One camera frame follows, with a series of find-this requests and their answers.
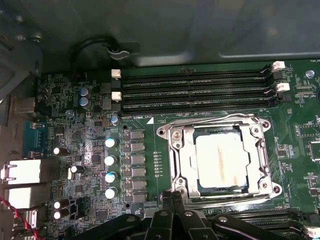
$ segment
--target red wire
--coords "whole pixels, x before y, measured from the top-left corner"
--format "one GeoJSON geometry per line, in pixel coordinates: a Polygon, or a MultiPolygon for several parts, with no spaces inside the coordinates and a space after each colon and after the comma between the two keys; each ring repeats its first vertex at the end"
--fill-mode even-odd
{"type": "Polygon", "coordinates": [[[24,217],[20,216],[18,210],[17,210],[14,206],[12,206],[12,205],[10,204],[10,202],[8,202],[8,201],[7,201],[6,199],[4,199],[2,196],[0,196],[0,201],[2,201],[2,203],[3,203],[6,207],[10,208],[10,210],[11,210],[12,212],[14,212],[15,216],[24,223],[24,228],[27,229],[28,231],[32,232],[37,240],[44,240],[43,238],[39,237],[38,231],[37,231],[36,229],[33,229],[33,228],[31,227],[31,225],[28,223],[28,221],[27,221],[24,217]]]}

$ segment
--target black cable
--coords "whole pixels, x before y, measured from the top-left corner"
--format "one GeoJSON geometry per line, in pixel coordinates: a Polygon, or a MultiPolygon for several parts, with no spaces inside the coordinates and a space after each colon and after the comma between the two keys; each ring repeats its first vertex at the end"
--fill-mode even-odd
{"type": "Polygon", "coordinates": [[[93,44],[105,44],[109,50],[117,51],[119,49],[119,44],[117,40],[112,36],[94,36],[83,40],[82,42],[78,43],[71,54],[70,57],[70,80],[73,81],[76,77],[78,71],[78,58],[81,51],[93,44]]]}

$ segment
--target cpu socket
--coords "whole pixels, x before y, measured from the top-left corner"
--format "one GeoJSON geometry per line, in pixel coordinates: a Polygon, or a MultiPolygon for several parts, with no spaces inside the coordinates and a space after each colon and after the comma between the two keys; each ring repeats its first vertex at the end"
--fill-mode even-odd
{"type": "Polygon", "coordinates": [[[157,129],[168,140],[171,191],[188,208],[260,204],[282,193],[272,182],[264,132],[253,114],[179,119],[157,129]]]}

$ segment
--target black capacitor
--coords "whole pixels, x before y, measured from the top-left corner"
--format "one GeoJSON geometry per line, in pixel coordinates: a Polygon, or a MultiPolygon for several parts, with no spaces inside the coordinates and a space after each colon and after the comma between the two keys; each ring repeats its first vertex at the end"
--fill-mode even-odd
{"type": "Polygon", "coordinates": [[[61,208],[53,214],[54,219],[61,219],[70,214],[69,208],[61,208]]]}
{"type": "Polygon", "coordinates": [[[54,202],[53,207],[55,209],[62,209],[62,208],[68,207],[69,204],[70,204],[69,199],[64,198],[64,199],[61,199],[59,201],[54,202]]]}
{"type": "Polygon", "coordinates": [[[67,156],[68,155],[68,149],[63,148],[63,147],[56,147],[55,149],[53,149],[53,153],[55,155],[59,155],[59,156],[67,156]]]}
{"type": "Polygon", "coordinates": [[[82,174],[85,172],[85,168],[80,165],[72,166],[70,170],[73,174],[82,174]]]}

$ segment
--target capacitor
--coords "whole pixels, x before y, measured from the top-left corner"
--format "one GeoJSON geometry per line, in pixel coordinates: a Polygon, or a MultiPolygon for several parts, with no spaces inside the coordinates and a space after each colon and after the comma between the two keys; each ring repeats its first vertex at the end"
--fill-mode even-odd
{"type": "Polygon", "coordinates": [[[114,138],[109,137],[105,140],[104,144],[107,148],[113,148],[117,145],[117,141],[114,138]]]}
{"type": "Polygon", "coordinates": [[[69,204],[70,204],[69,199],[68,198],[64,198],[64,199],[61,199],[59,201],[56,201],[53,204],[53,207],[55,209],[61,209],[61,208],[65,208],[65,207],[69,206],[69,204]]]}
{"type": "Polygon", "coordinates": [[[113,199],[114,197],[116,197],[118,195],[118,189],[114,186],[109,187],[105,193],[104,193],[105,197],[107,199],[113,199]]]}
{"type": "Polygon", "coordinates": [[[79,90],[79,95],[81,96],[81,97],[89,97],[90,95],[89,95],[89,90],[88,90],[88,88],[86,88],[86,87],[81,87],[80,88],[80,90],[79,90]]]}
{"type": "Polygon", "coordinates": [[[104,158],[104,163],[105,163],[105,165],[107,165],[107,166],[112,166],[112,165],[115,164],[116,162],[117,162],[116,156],[111,155],[111,156],[106,156],[106,157],[104,158]]]}
{"type": "Polygon", "coordinates": [[[70,119],[75,115],[75,111],[73,111],[72,109],[69,109],[67,111],[65,111],[65,116],[70,119]]]}
{"type": "Polygon", "coordinates": [[[79,100],[79,105],[84,109],[90,108],[91,102],[86,97],[81,97],[79,100]]]}
{"type": "Polygon", "coordinates": [[[68,216],[70,214],[69,209],[68,208],[62,208],[58,211],[56,211],[53,214],[54,219],[60,219],[60,218],[64,218],[66,216],[68,216]]]}
{"type": "Polygon", "coordinates": [[[85,168],[80,165],[72,166],[70,170],[73,174],[82,174],[85,172],[85,168]]]}
{"type": "Polygon", "coordinates": [[[112,115],[110,117],[110,122],[113,126],[118,126],[120,123],[119,117],[117,115],[112,115]]]}
{"type": "Polygon", "coordinates": [[[63,147],[56,147],[55,149],[53,149],[53,153],[59,156],[66,156],[68,155],[68,149],[63,147]]]}
{"type": "Polygon", "coordinates": [[[114,171],[108,172],[105,175],[105,181],[109,184],[113,183],[115,180],[117,180],[118,174],[116,174],[114,171]]]}

